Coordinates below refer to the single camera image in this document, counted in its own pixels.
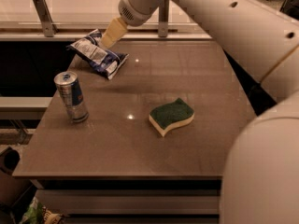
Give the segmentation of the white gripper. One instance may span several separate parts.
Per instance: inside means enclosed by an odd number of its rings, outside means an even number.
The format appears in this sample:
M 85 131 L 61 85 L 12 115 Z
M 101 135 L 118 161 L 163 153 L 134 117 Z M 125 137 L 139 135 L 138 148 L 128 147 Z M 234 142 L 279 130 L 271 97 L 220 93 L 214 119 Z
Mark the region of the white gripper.
M 140 26 L 144 24 L 160 6 L 163 0 L 120 0 L 119 13 L 121 17 L 114 18 L 101 38 L 101 43 L 107 49 L 111 48 L 127 32 L 127 24 Z

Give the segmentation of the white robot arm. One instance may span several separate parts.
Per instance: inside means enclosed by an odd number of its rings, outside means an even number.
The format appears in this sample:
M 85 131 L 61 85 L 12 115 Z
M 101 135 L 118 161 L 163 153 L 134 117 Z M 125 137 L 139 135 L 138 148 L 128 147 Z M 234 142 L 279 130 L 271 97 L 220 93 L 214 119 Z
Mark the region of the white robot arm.
M 111 47 L 165 0 L 120 0 Z M 299 224 L 298 24 L 256 0 L 170 0 L 235 62 L 241 81 L 275 105 L 236 138 L 221 185 L 221 224 Z

